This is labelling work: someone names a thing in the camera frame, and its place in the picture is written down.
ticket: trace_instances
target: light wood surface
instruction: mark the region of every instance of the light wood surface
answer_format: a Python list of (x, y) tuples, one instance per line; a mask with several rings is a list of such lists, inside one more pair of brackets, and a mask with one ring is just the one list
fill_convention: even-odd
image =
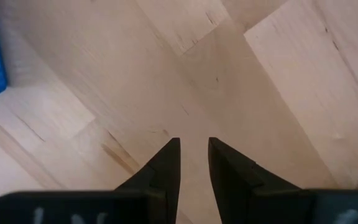
[(178, 223), (220, 223), (210, 136), (300, 187), (358, 187), (357, 24), (283, 3), (0, 0), (0, 194), (114, 189), (180, 137)]
[(339, 186), (358, 188), (358, 3), (334, 2), (291, 0), (246, 39)]

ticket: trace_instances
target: black plastic part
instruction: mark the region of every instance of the black plastic part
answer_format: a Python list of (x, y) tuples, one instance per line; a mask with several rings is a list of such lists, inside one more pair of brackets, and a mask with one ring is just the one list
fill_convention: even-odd
[(175, 223), (180, 140), (168, 142), (114, 191), (21, 192), (0, 198), (5, 223)]
[(208, 160), (223, 224), (247, 223), (252, 218), (250, 202), (256, 193), (299, 190), (217, 138), (209, 139)]
[(223, 224), (358, 224), (358, 190), (302, 190), (216, 138), (208, 156)]
[(167, 223), (177, 219), (180, 189), (180, 139), (173, 138), (151, 160), (119, 186), (124, 189), (164, 189), (167, 200)]

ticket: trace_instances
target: white marking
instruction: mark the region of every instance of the white marking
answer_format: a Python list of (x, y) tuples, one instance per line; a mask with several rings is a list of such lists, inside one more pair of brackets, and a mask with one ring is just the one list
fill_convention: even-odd
[(106, 220), (107, 216), (109, 216), (109, 214), (107, 214), (106, 212), (99, 213), (96, 219), (96, 224), (104, 224), (104, 221)]
[(344, 213), (340, 213), (334, 224), (353, 224), (358, 220), (358, 211), (354, 209), (348, 209)]
[(85, 224), (85, 221), (82, 219), (81, 216), (74, 214), (71, 217), (71, 224)]
[(42, 219), (44, 219), (44, 209), (37, 208), (34, 210), (34, 224), (42, 224)]

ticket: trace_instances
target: wooden plank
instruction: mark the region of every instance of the wooden plank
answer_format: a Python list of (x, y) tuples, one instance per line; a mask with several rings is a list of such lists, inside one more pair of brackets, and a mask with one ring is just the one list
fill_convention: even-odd
[(16, 116), (5, 106), (2, 100), (0, 100), (0, 127), (9, 133), (26, 150), (39, 147), (45, 142), (22, 118)]
[[(8, 170), (12, 167), (12, 169), (16, 169), (18, 164), (22, 167), (26, 172), (30, 174), (30, 176), (35, 179), (39, 185), (44, 187), (45, 189), (61, 189), (62, 185), (60, 185), (59, 182), (57, 182), (45, 169), (45, 167), (40, 166), (39, 163), (32, 157), (25, 149), (23, 149), (17, 141), (15, 141), (10, 135), (8, 135), (3, 128), (0, 127), (0, 149), (4, 150), (5, 153), (10, 157), (10, 161), (7, 161), (6, 164), (2, 163), (0, 166), (1, 170)], [(6, 184), (6, 188), (3, 187), (1, 189), (4, 193), (11, 191), (11, 190), (19, 190), (20, 188), (18, 186), (23, 187), (22, 189), (28, 189), (33, 188), (34, 182), (24, 182), (23, 185), (18, 185), (15, 179), (8, 179)]]
[(315, 11), (358, 81), (358, 1), (315, 1)]
[(137, 0), (137, 3), (178, 55), (227, 16), (220, 0)]
[(30, 154), (66, 189), (111, 189), (69, 142), (54, 139), (33, 149)]
[(140, 169), (109, 131), (96, 121), (71, 139), (70, 147), (106, 183), (107, 190), (115, 189)]
[(341, 187), (358, 188), (358, 83), (311, 1), (289, 1), (246, 39)]
[(222, 0), (239, 32), (245, 33), (287, 0)]
[(43, 187), (0, 148), (0, 194), (25, 189), (41, 190)]

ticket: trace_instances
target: wood grain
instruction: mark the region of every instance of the wood grain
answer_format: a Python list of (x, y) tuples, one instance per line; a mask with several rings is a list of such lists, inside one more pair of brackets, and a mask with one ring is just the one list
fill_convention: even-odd
[(137, 3), (178, 55), (227, 17), (220, 0), (137, 0)]
[[(29, 153), (27, 153), (25, 149), (23, 149), (21, 145), (18, 144), (18, 142), (15, 141), (12, 138), (12, 136), (8, 135), (1, 127), (0, 127), (0, 149), (4, 151), (1, 152), (0, 150), (1, 157), (6, 157), (5, 154), (7, 154), (10, 157), (10, 159), (3, 158), (6, 161), (6, 163), (5, 162), (0, 163), (0, 185), (2, 185), (0, 186), (0, 193), (4, 194), (12, 190), (21, 189), (18, 188), (18, 183), (16, 183), (16, 181), (20, 182), (21, 176), (23, 176), (23, 178), (26, 179), (23, 185), (19, 184), (19, 186), (21, 186), (22, 189), (39, 189), (40, 188), (39, 186), (42, 186), (45, 189), (62, 188), (62, 186), (47, 171), (47, 169), (41, 166), (40, 164), (38, 164), (36, 159), (32, 157)], [(5, 175), (7, 175), (10, 172), (10, 169), (14, 169), (18, 173), (20, 173), (18, 174), (19, 177), (17, 180), (16, 179), (9, 179), (7, 181), (4, 180)]]
[(281, 96), (344, 188), (358, 187), (358, 82), (312, 1), (290, 1), (246, 33)]
[(358, 2), (318, 0), (314, 8), (358, 82)]
[(239, 32), (245, 33), (287, 0), (222, 0)]
[(24, 189), (41, 190), (43, 187), (0, 148), (0, 194)]

